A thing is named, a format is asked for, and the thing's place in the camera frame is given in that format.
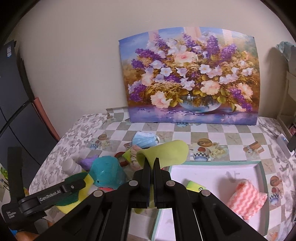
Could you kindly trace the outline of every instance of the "flower painting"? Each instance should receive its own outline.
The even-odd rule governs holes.
[[[255,40],[204,27],[166,28],[119,41],[131,122],[255,125]]]

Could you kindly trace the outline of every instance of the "checkered tablecloth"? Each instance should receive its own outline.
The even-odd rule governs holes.
[[[114,156],[117,152],[125,151],[124,144],[131,142],[135,133],[141,131],[157,135],[160,138],[160,143],[183,140],[189,147],[201,138],[208,138],[229,150],[227,156],[223,156],[221,159],[217,158],[215,161],[250,161],[274,158],[268,135],[258,125],[190,123],[182,126],[178,123],[131,123],[127,108],[107,109],[107,111],[113,116],[113,120],[111,123],[103,124],[96,131],[92,141],[94,142],[99,135],[106,134],[112,144],[90,151],[89,155]],[[265,151],[259,155],[247,155],[243,148],[255,141],[258,141]]]
[[[160,138],[160,143],[172,140],[183,140],[191,149],[192,144],[201,138],[218,143],[228,150],[227,155],[217,156],[209,161],[252,161],[261,160],[268,183],[269,196],[272,186],[269,180],[277,176],[282,181],[282,198],[276,205],[269,204],[270,219],[268,240],[283,240],[292,228],[293,198],[295,187],[293,182],[294,160],[287,160],[275,139],[283,133],[278,122],[271,118],[259,117],[255,126],[223,125],[223,124],[181,124],[181,123],[131,123],[127,108],[107,109],[107,114],[83,116],[68,133],[59,141],[52,153],[41,166],[30,186],[30,194],[57,184],[67,175],[61,172],[64,160],[71,157],[80,158],[98,156],[114,156],[117,152],[126,151],[125,144],[132,141],[137,131],[149,132]],[[102,134],[107,136],[104,144],[94,150],[90,149]],[[258,141],[264,148],[260,154],[247,154],[243,148]],[[187,161],[193,161],[190,151]],[[62,216],[57,210],[50,211],[49,218],[54,221]],[[148,209],[142,214],[132,213],[130,224],[131,240],[148,240],[151,237],[153,222],[157,210]]]

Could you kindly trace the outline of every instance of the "metal screw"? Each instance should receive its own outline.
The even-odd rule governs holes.
[[[166,184],[169,187],[173,187],[176,183],[174,181],[172,181],[172,180],[169,180],[169,181],[166,182]]]
[[[95,197],[101,197],[101,196],[103,196],[103,191],[102,190],[96,190],[96,191],[94,191],[94,196]]]
[[[211,192],[210,192],[209,190],[207,190],[207,189],[202,190],[200,193],[201,193],[203,196],[205,196],[205,197],[208,197],[208,196],[210,196],[210,194],[211,194]]]
[[[129,185],[132,186],[132,187],[135,187],[135,186],[138,185],[138,181],[136,181],[136,180],[131,180],[131,181],[129,182]]]

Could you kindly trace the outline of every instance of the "pink striped towel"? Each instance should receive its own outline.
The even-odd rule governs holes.
[[[244,220],[249,220],[263,206],[266,193],[259,192],[249,180],[239,182],[227,206]]]

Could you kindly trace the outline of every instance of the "surgical mask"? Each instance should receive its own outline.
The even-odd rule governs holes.
[[[158,136],[138,131],[132,140],[133,145],[137,145],[142,149],[156,146],[160,142]]]

